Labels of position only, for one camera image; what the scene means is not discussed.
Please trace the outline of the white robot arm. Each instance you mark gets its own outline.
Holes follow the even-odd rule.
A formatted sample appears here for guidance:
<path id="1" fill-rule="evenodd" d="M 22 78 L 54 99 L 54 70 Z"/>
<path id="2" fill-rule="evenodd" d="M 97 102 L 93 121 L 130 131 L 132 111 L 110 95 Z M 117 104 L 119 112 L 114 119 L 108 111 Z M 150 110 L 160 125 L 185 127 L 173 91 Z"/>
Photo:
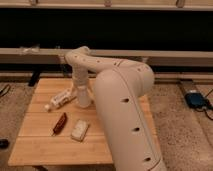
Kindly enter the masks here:
<path id="1" fill-rule="evenodd" d="M 84 98 L 88 96 L 88 73 L 97 74 L 94 101 L 116 171 L 167 171 L 139 102 L 154 84 L 149 65 L 95 57 L 86 46 L 67 52 L 65 60 Z"/>

